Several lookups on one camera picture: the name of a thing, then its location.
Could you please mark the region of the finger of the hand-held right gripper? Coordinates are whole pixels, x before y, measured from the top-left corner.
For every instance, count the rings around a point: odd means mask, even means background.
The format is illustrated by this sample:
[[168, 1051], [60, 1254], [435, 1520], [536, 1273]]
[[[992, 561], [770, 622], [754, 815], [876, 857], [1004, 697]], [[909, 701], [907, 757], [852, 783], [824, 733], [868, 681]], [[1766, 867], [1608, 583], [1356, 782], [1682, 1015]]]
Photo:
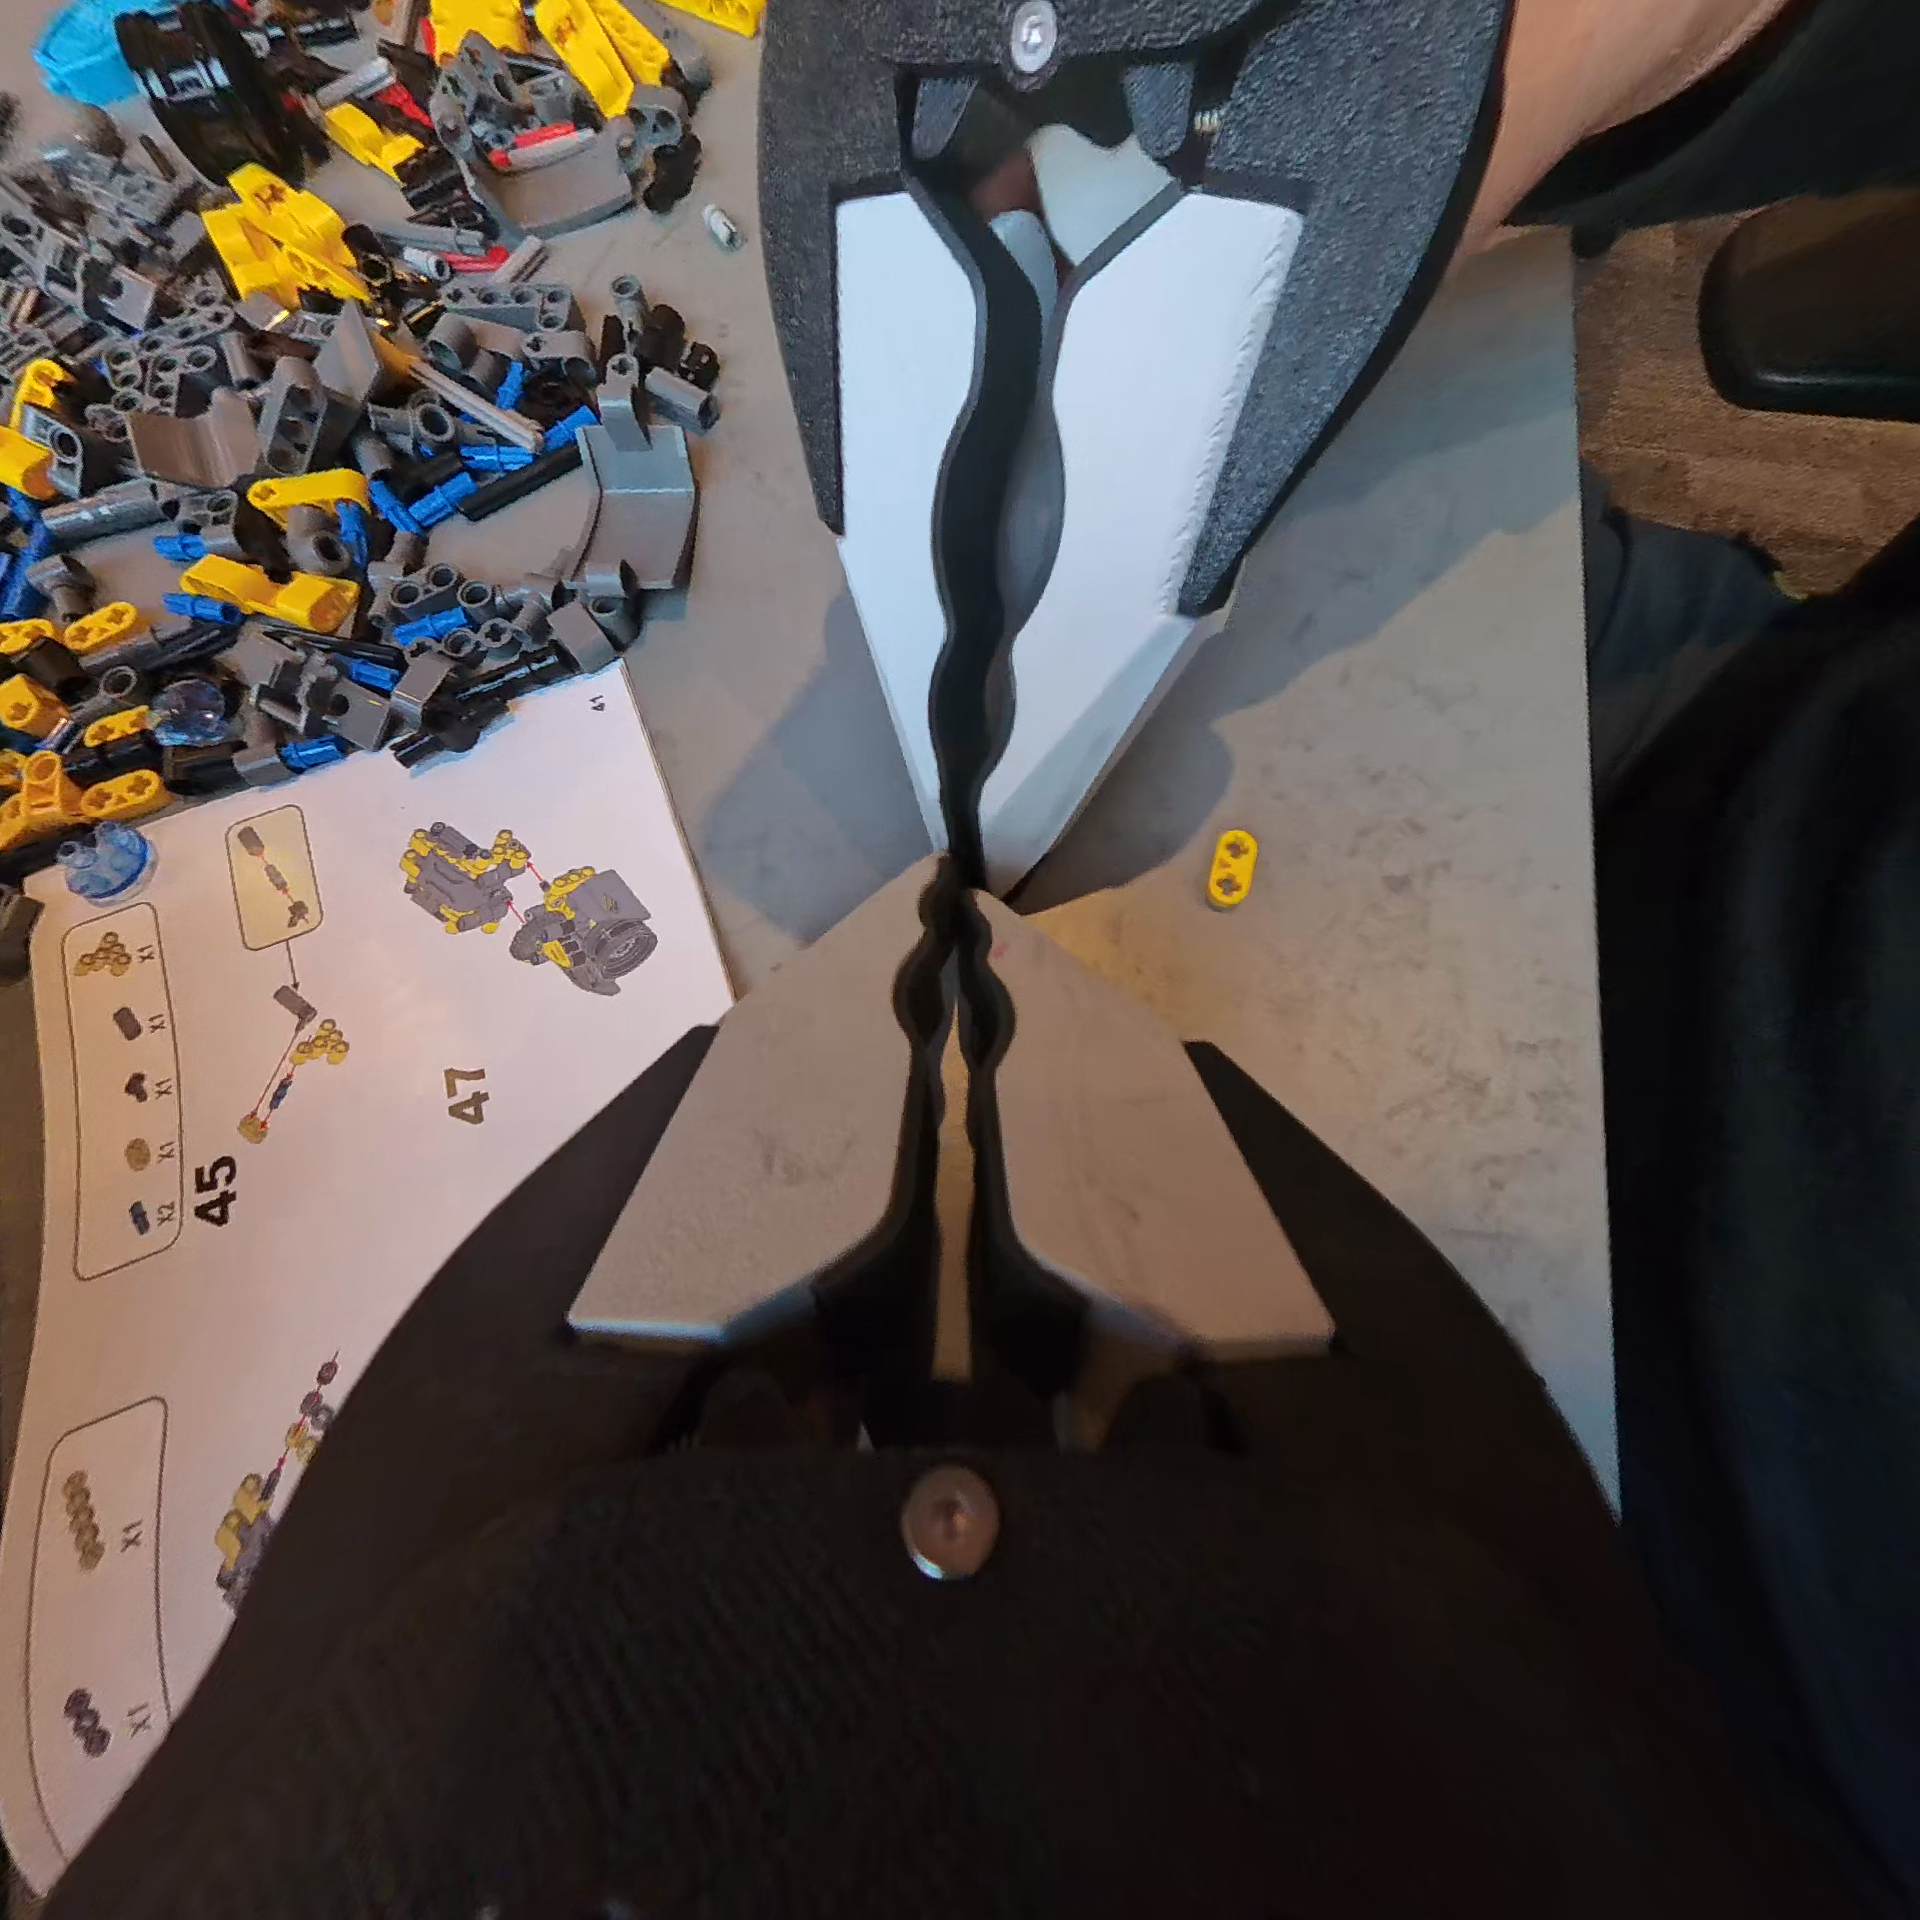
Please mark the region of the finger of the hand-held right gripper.
[[978, 804], [990, 876], [1026, 876], [1079, 819], [1195, 649], [1184, 611], [1306, 216], [1186, 187], [1135, 136], [1026, 144], [1064, 253], [1002, 560], [1012, 718]]
[[922, 193], [835, 213], [844, 526], [837, 537], [928, 840], [951, 851], [931, 686], [949, 639], [938, 496], [976, 393], [980, 292]]

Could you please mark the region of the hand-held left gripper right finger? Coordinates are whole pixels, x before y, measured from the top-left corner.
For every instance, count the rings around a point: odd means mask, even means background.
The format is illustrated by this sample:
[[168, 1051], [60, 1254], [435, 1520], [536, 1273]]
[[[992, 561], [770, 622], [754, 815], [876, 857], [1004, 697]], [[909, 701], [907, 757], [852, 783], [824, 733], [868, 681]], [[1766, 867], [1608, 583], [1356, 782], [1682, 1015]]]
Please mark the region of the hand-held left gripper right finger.
[[1333, 1311], [1176, 1035], [999, 897], [955, 917], [983, 1351], [1016, 1377], [1102, 1345], [1326, 1356]]

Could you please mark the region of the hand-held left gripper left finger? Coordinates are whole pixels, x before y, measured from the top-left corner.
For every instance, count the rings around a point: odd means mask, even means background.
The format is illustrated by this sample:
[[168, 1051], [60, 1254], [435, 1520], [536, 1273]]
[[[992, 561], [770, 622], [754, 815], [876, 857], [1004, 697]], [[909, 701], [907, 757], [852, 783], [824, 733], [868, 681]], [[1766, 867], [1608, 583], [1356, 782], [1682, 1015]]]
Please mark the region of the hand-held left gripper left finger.
[[720, 1352], [810, 1327], [839, 1365], [932, 1365], [958, 895], [922, 860], [723, 1017], [575, 1334]]

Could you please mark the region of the person's right forearm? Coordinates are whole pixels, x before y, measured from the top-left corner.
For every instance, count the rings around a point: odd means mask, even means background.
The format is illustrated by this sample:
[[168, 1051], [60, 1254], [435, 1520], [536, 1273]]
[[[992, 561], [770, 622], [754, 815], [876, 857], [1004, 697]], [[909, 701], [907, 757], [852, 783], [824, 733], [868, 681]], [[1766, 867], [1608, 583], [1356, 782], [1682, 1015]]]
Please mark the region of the person's right forearm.
[[1501, 102], [1453, 262], [1511, 233], [1626, 233], [1749, 213], [1791, 196], [1755, 135], [1766, 79], [1819, 4], [1523, 1]]

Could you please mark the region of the grey desk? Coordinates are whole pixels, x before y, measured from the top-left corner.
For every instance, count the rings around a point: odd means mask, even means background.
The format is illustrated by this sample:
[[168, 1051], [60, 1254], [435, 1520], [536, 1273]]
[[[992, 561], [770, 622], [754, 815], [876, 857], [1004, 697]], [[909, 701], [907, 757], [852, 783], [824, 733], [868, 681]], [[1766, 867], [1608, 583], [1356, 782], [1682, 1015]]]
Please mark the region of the grey desk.
[[[691, 596], [629, 679], [727, 977], [748, 990], [928, 847], [818, 523], [762, 279], [762, 31], [708, 33], [698, 209], [557, 245], [725, 356]], [[1250, 897], [1206, 901], [1226, 829]], [[1213, 1040], [1450, 1254], [1619, 1487], [1588, 689], [1565, 246], [1467, 260], [1287, 502], [1231, 616], [1016, 891]]]

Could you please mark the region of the white building instruction booklet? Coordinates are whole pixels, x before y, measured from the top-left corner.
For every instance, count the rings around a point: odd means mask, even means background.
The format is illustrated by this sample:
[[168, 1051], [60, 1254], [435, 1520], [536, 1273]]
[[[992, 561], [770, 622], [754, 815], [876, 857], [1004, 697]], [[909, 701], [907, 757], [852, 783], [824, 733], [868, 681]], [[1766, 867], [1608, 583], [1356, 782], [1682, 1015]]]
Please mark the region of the white building instruction booklet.
[[731, 1003], [634, 689], [354, 755], [32, 877], [42, 1238], [5, 1518], [5, 1844], [58, 1883], [467, 1233]]

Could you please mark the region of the pile of toy brick parts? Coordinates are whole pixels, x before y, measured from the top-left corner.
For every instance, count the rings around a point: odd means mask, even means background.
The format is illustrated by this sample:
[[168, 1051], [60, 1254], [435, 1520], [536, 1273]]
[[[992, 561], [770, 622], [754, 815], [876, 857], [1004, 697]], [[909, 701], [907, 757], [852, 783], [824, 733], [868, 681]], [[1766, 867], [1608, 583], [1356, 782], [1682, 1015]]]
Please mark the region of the pile of toy brick parts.
[[[691, 583], [723, 361], [554, 246], [684, 208], [693, 24], [762, 4], [224, 6], [279, 85], [266, 152], [180, 151], [143, 91], [51, 91], [67, 129], [20, 151], [5, 49], [7, 952], [67, 836], [463, 757]], [[227, 743], [148, 733], [186, 676]]]

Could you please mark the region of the black toy tyre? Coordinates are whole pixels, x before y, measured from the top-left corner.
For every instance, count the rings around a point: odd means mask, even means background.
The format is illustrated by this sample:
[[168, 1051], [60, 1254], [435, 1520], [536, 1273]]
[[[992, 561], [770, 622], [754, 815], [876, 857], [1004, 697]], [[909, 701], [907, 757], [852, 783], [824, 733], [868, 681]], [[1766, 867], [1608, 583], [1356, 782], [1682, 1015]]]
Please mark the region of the black toy tyre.
[[187, 149], [266, 152], [284, 132], [266, 54], [224, 4], [126, 12], [112, 36], [166, 135]]

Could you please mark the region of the black office chair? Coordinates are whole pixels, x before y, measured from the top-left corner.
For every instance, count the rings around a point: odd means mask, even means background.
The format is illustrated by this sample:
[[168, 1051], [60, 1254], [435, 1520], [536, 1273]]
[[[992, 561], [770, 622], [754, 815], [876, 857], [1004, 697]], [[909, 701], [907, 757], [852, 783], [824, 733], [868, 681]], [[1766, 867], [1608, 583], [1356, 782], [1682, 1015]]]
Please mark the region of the black office chair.
[[1749, 411], [1918, 421], [1918, 190], [1764, 208], [1698, 292], [1715, 391]]

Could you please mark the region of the transparent blue round plate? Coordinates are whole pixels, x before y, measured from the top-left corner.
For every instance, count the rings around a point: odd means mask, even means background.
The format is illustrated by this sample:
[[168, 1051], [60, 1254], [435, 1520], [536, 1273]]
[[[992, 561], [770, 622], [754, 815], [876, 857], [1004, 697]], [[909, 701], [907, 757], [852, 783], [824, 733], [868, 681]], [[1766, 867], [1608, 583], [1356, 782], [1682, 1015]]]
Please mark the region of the transparent blue round plate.
[[148, 835], [126, 822], [95, 822], [67, 836], [55, 862], [71, 895], [104, 904], [132, 895], [156, 871]]

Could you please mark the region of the light blue plastic part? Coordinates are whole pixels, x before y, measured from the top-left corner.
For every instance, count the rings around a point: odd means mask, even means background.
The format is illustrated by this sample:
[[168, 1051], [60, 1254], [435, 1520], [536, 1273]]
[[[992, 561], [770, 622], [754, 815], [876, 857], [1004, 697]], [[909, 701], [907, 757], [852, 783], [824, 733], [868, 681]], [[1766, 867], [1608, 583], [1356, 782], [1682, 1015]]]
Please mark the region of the light blue plastic part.
[[136, 75], [120, 49], [117, 23], [151, 17], [172, 1], [63, 1], [48, 17], [32, 57], [58, 97], [75, 104], [114, 108], [139, 93]]

